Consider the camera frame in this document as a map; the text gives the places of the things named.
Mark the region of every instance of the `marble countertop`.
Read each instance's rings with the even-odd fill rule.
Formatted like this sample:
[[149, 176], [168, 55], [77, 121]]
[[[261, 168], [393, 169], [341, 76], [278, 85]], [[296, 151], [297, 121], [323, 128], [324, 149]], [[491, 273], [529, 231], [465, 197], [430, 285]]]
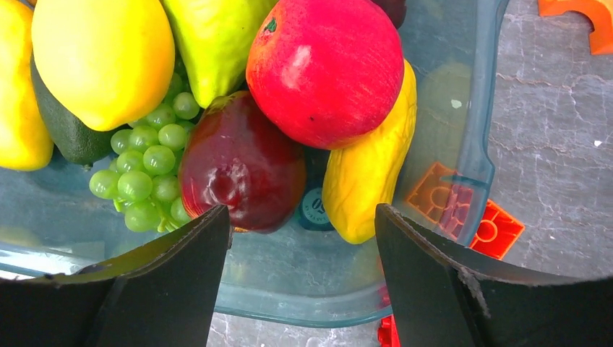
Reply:
[[[577, 277], [613, 272], [613, 56], [589, 21], [511, 0], [500, 35], [490, 198], [526, 225], [505, 261]], [[379, 346], [373, 322], [310, 329], [215, 314], [208, 346]]]

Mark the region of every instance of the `transparent blue plastic container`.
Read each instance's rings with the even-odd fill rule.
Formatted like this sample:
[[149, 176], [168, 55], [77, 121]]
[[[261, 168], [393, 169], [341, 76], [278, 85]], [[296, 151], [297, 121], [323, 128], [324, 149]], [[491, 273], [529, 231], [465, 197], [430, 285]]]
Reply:
[[[461, 215], [453, 237], [469, 244], [483, 215], [494, 167], [486, 154], [494, 97], [497, 40], [508, 0], [407, 0], [400, 31], [418, 80], [418, 121], [396, 187], [394, 206], [441, 227]], [[74, 273], [159, 234], [129, 232], [111, 203], [91, 195], [93, 172], [58, 155], [30, 173], [0, 169], [0, 276]], [[456, 199], [448, 187], [412, 195], [433, 166], [440, 181], [467, 189], [468, 200], [444, 213], [423, 203]], [[391, 314], [375, 240], [354, 246], [334, 231], [306, 230], [299, 213], [276, 233], [237, 234], [228, 252], [216, 311], [292, 325], [341, 327]]]

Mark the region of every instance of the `green pear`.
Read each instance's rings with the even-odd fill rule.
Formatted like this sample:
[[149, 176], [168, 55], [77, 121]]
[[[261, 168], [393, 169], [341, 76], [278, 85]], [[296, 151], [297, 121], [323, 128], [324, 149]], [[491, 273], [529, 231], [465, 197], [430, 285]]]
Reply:
[[249, 49], [278, 0], [161, 0], [200, 107], [245, 80]]

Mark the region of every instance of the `dark green avocado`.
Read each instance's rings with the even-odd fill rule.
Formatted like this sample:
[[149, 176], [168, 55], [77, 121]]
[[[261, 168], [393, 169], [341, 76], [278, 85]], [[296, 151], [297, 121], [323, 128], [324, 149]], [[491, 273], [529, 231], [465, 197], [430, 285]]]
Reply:
[[113, 150], [111, 137], [120, 128], [110, 132], [97, 132], [85, 126], [47, 89], [40, 78], [33, 55], [30, 59], [30, 72], [38, 110], [62, 156], [71, 163], [91, 166], [109, 155]]

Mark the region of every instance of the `orange arch block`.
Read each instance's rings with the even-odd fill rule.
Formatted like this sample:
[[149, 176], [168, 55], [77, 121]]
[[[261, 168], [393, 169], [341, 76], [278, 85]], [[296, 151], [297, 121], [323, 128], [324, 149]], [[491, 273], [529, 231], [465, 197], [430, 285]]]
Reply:
[[593, 55], [613, 53], [613, 0], [539, 0], [539, 15], [559, 16], [580, 12], [592, 22], [590, 49]]

